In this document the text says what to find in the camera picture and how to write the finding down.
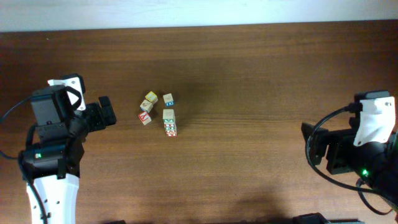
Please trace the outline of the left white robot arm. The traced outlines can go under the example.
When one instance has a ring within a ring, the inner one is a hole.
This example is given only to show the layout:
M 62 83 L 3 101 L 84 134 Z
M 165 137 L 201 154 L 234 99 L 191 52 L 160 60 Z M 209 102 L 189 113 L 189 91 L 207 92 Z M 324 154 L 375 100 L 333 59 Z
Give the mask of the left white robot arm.
M 30 103 L 36 122 L 18 156 L 32 223 L 75 223 L 83 144 L 89 133 L 117 122 L 107 96 L 84 101 L 83 77 L 77 73 L 49 80 Z

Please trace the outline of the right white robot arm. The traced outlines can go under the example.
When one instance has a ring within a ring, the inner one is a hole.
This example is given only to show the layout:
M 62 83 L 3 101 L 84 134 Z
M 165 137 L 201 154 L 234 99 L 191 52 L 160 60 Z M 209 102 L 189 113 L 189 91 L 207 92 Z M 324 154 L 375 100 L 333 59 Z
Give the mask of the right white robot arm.
M 397 131 L 395 98 L 387 90 L 357 93 L 354 101 L 319 120 L 302 123 L 305 156 L 322 178 L 358 193 L 380 196 L 397 211 Z

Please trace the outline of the yellow W wooden block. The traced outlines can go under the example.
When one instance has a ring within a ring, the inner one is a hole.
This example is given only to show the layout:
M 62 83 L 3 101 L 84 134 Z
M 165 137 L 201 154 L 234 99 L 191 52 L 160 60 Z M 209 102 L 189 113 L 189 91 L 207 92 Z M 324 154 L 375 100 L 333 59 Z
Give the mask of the yellow W wooden block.
M 174 109 L 164 109 L 162 119 L 164 123 L 175 123 Z

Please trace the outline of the yellow top wooden block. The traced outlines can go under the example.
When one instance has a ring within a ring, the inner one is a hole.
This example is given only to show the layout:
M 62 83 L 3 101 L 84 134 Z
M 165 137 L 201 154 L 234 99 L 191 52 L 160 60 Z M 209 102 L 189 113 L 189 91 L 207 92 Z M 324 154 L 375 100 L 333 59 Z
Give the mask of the yellow top wooden block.
M 151 102 L 153 105 L 156 104 L 159 100 L 158 96 L 153 91 L 148 92 L 148 94 L 146 94 L 145 98 L 147 101 Z

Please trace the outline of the green edged wooden block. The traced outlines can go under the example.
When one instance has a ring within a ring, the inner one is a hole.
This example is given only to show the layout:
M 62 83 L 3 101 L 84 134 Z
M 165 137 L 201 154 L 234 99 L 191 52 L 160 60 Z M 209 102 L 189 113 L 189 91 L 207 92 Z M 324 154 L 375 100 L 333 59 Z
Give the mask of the green edged wooden block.
M 175 128 L 176 124 L 175 123 L 164 123 L 165 128 Z

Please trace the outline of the blue edged wooden block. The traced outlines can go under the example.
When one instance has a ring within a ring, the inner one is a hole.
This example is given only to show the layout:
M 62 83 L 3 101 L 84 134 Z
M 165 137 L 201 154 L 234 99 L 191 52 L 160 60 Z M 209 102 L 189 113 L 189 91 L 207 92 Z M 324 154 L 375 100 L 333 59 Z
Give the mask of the blue edged wooden block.
M 163 95 L 163 99 L 166 107 L 174 105 L 174 98 L 171 93 Z

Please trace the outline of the leaf picture wooden block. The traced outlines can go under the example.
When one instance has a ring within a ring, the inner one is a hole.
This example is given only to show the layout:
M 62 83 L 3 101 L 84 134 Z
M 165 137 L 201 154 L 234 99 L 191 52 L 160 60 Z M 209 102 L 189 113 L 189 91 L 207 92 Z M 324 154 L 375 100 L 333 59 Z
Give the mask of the leaf picture wooden block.
M 174 130 L 166 131 L 166 135 L 167 135 L 168 137 L 176 136 L 176 135 L 177 135 L 177 132 L 174 131 Z

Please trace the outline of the carrot picture wooden block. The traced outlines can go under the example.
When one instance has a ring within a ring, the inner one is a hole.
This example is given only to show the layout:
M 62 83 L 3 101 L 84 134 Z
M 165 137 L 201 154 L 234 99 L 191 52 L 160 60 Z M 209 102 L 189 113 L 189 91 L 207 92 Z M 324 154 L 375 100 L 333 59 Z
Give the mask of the carrot picture wooden block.
M 147 113 L 150 113 L 150 111 L 152 110 L 152 108 L 153 108 L 153 103 L 152 102 L 150 102 L 150 101 L 148 101 L 148 100 L 144 100 L 141 104 L 140 104 L 140 109 L 142 110 L 142 111 L 145 111 L 145 112 L 147 112 Z

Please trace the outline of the red letter wooden block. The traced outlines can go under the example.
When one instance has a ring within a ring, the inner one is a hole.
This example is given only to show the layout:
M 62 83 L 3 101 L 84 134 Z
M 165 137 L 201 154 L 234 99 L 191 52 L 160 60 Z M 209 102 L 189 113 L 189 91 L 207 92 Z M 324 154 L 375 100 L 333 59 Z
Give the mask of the red letter wooden block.
M 147 125 L 152 121 L 150 114 L 146 111 L 139 113 L 138 117 L 143 125 Z

